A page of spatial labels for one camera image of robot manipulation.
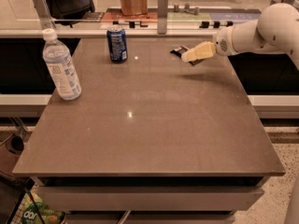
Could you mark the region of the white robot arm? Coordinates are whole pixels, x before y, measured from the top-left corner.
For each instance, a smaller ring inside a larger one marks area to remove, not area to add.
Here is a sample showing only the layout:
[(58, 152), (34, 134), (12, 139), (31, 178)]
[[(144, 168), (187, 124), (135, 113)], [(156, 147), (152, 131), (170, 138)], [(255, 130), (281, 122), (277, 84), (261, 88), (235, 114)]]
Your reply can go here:
[[(183, 55), (185, 62), (245, 52), (286, 54), (299, 62), (299, 14), (285, 3), (267, 7), (258, 19), (219, 30), (211, 42), (203, 42)], [(298, 224), (298, 146), (278, 151), (284, 156), (287, 173), (265, 184), (265, 195), (249, 210), (236, 214), (234, 224)]]

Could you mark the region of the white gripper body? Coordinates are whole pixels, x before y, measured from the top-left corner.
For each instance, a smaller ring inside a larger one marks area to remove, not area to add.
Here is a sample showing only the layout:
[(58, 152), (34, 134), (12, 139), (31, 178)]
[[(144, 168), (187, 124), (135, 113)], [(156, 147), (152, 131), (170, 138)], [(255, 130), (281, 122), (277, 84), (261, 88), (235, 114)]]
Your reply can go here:
[(233, 28), (225, 27), (213, 35), (213, 42), (216, 46), (216, 52), (222, 56), (235, 54), (233, 47)]

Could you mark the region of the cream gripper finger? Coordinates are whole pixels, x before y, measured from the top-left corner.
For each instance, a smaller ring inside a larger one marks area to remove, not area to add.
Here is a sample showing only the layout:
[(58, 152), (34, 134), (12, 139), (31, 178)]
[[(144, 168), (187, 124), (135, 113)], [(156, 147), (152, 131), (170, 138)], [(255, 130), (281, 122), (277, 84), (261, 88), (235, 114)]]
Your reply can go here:
[(198, 44), (192, 49), (188, 49), (181, 55), (183, 62), (193, 62), (195, 60), (203, 60), (211, 58), (216, 53), (216, 46), (214, 43), (206, 41)]

